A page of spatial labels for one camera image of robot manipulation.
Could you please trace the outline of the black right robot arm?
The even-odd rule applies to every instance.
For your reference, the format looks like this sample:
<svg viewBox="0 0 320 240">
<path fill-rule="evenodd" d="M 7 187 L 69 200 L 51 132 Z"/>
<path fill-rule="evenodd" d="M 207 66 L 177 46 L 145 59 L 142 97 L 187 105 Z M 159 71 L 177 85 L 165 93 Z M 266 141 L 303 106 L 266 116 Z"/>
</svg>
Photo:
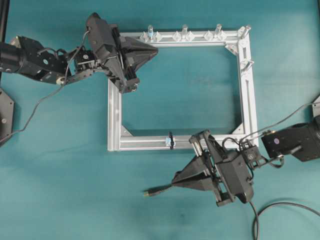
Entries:
<svg viewBox="0 0 320 240">
<path fill-rule="evenodd" d="M 246 204 L 254 195 L 251 172 L 263 166 L 261 160 L 271 165 L 276 160 L 283 162 L 285 155 L 292 155 L 301 162 L 320 157 L 320 117 L 315 116 L 309 123 L 266 131 L 261 140 L 269 158 L 263 157 L 249 140 L 240 140 L 238 149 L 228 150 L 209 130 L 194 134 L 189 143 L 195 156 L 175 174 L 171 185 L 212 191 L 218 206 L 234 202 L 236 198 Z"/>
</svg>

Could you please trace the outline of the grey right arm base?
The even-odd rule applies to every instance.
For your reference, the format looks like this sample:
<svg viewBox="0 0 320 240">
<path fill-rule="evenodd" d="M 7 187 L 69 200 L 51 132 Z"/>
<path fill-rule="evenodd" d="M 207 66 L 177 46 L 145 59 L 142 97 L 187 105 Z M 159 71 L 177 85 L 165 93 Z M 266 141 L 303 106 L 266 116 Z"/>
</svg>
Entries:
<svg viewBox="0 0 320 240">
<path fill-rule="evenodd" d="M 320 115 L 320 95 L 312 103 L 312 115 L 314 118 Z"/>
</svg>

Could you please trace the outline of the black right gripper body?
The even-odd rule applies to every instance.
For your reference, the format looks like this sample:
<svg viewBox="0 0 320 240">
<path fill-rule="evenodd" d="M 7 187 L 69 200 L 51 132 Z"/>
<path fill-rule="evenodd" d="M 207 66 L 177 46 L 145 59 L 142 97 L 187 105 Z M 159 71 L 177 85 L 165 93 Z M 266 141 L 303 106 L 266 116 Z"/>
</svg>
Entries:
<svg viewBox="0 0 320 240">
<path fill-rule="evenodd" d="M 194 134 L 189 139 L 197 158 L 202 158 L 204 172 L 211 179 L 217 206 L 232 203 L 238 198 L 249 203 L 254 195 L 248 166 L 236 150 L 220 145 L 209 130 Z"/>
</svg>

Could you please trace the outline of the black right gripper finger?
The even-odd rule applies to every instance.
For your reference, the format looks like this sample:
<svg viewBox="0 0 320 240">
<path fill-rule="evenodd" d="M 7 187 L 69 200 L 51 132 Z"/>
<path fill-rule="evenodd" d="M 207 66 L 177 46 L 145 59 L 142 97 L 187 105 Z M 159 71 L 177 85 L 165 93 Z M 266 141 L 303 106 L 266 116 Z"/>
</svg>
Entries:
<svg viewBox="0 0 320 240">
<path fill-rule="evenodd" d="M 180 188 L 189 188 L 199 191 L 214 191 L 216 186 L 213 180 L 213 172 L 207 174 L 201 172 L 197 175 L 184 175 L 183 170 L 175 173 L 171 185 Z"/>
<path fill-rule="evenodd" d="M 201 156 L 195 156 L 182 170 L 184 175 L 198 175 L 202 172 L 210 175 L 213 171 L 211 153 L 206 150 Z"/>
</svg>

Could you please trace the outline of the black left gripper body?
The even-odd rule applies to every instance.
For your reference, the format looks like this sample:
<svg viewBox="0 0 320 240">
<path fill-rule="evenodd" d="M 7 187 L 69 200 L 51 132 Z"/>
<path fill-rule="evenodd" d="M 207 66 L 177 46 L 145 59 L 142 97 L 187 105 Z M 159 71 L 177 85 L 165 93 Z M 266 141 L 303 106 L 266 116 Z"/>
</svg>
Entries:
<svg viewBox="0 0 320 240">
<path fill-rule="evenodd" d="M 98 15 L 98 13 L 94 12 L 87 18 L 85 26 L 89 30 L 88 40 L 91 50 L 98 61 L 97 68 L 105 74 L 105 70 L 101 67 L 102 61 L 107 58 L 117 56 L 120 60 L 124 76 L 130 88 L 130 93 L 136 91 L 140 80 L 137 78 L 135 73 L 129 73 L 129 70 L 125 70 L 124 60 L 120 51 L 121 35 L 118 25 L 108 24 L 106 20 L 102 19 Z"/>
</svg>

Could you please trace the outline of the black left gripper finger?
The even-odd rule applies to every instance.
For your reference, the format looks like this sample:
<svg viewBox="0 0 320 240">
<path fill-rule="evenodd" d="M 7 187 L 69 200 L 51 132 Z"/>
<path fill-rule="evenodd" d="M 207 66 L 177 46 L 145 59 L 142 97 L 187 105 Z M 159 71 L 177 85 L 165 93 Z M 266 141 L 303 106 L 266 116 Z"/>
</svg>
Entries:
<svg viewBox="0 0 320 240">
<path fill-rule="evenodd" d="M 108 79 L 118 88 L 121 93 L 129 93 L 128 81 L 118 56 L 112 56 L 101 62 L 101 67 L 105 70 Z"/>
<path fill-rule="evenodd" d="M 124 60 L 124 69 L 136 72 L 158 54 L 158 49 L 128 36 L 119 37 L 119 47 Z"/>
</svg>

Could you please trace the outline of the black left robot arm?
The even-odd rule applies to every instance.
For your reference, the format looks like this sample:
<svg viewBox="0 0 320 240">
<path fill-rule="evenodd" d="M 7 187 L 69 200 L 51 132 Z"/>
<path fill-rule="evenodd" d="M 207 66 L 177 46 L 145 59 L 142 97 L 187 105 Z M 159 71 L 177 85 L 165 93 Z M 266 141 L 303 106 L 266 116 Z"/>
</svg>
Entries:
<svg viewBox="0 0 320 240">
<path fill-rule="evenodd" d="M 158 54 L 158 49 L 108 24 L 94 12 L 85 24 L 90 49 L 84 46 L 66 52 L 45 48 L 34 39 L 17 36 L 0 44 L 1 72 L 15 73 L 48 84 L 72 84 L 104 73 L 121 93 L 134 92 L 140 79 L 137 70 Z"/>
</svg>

